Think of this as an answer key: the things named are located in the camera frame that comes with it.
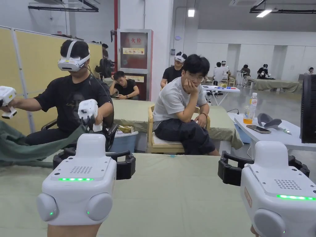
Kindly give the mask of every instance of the hand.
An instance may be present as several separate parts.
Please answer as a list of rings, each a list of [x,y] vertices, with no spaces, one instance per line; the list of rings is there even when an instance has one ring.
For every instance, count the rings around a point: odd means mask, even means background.
[[[197,121],[198,125],[200,125],[202,128],[205,128],[207,123],[207,117],[205,114],[202,113],[199,116],[197,116],[194,121]]]
[[[101,124],[103,121],[103,115],[98,109],[98,116],[95,118],[95,125]]]
[[[1,106],[0,109],[4,112],[10,112],[10,107],[15,108],[17,105],[17,99],[13,99],[10,101],[10,103],[8,104],[8,106]]]
[[[193,84],[191,80],[186,79],[184,81],[184,90],[188,94],[197,94],[198,93],[198,88]]]
[[[251,231],[251,233],[253,233],[256,237],[260,237],[260,236],[258,235],[258,233],[255,231],[255,229],[253,228],[253,226],[251,226],[250,231]]]
[[[118,99],[118,100],[125,100],[126,96],[122,95],[122,94],[118,94],[115,98]]]

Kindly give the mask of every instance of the green led light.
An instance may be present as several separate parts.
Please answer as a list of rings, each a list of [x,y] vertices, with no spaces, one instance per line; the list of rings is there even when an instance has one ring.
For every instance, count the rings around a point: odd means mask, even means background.
[[[299,196],[288,196],[288,195],[277,195],[278,198],[281,199],[292,199],[292,200],[313,200],[315,201],[316,198],[314,197],[299,197]]]
[[[94,179],[84,179],[84,178],[61,178],[59,181],[93,181]]]

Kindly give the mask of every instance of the white vr headset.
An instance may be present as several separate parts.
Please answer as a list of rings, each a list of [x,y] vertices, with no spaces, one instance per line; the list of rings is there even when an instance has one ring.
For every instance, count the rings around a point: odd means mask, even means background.
[[[77,57],[77,58],[70,57],[72,47],[74,46],[74,44],[76,42],[77,41],[72,41],[71,44],[69,45],[67,56],[60,58],[60,60],[58,62],[58,68],[60,70],[77,72],[77,71],[79,71],[82,68],[84,63],[89,60],[89,58],[90,58],[90,50],[89,50],[89,55],[86,56],[83,59],[80,59],[80,57]]]
[[[185,59],[182,57],[183,53],[181,55],[175,56],[174,60],[179,62],[179,63],[184,63]]]

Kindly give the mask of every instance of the yellow partition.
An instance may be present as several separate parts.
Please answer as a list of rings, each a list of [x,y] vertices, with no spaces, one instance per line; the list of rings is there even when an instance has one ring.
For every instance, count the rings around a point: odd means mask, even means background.
[[[0,47],[0,85],[13,87],[18,94],[23,94],[11,30],[0,27],[0,36],[2,43],[2,47]]]
[[[69,75],[69,72],[61,71],[57,66],[60,47],[68,38],[19,30],[16,30],[16,36],[28,98],[43,92],[52,80]],[[94,69],[102,58],[102,46],[94,43],[88,45],[91,55],[89,65],[92,73],[97,76]],[[39,131],[43,125],[57,118],[57,110],[51,108],[46,113],[37,111],[32,116],[35,130]]]

